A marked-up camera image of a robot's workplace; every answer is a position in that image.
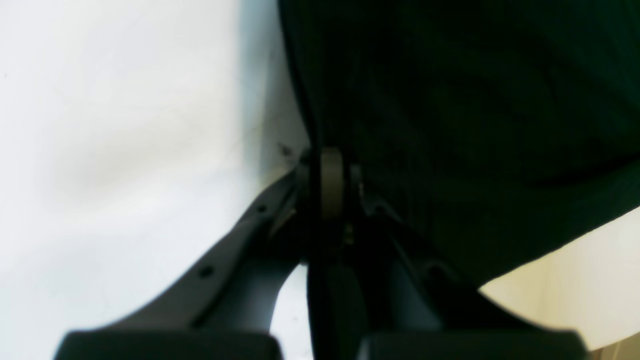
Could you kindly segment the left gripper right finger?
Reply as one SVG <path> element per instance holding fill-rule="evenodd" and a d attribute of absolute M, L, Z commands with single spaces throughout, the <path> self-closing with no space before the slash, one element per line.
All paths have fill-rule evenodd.
<path fill-rule="evenodd" d="M 586 360 L 572 330 L 533 325 L 478 292 L 347 168 L 350 261 L 368 321 L 359 360 Z"/>

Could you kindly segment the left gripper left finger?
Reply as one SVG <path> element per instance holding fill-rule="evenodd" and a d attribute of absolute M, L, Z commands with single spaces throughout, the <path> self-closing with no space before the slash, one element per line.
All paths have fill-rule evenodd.
<path fill-rule="evenodd" d="M 231 231 L 177 281 L 132 314 L 70 332 L 57 360 L 281 360 L 270 327 L 279 292 L 322 254 L 319 227 L 344 211 L 336 148 L 304 152 Z"/>

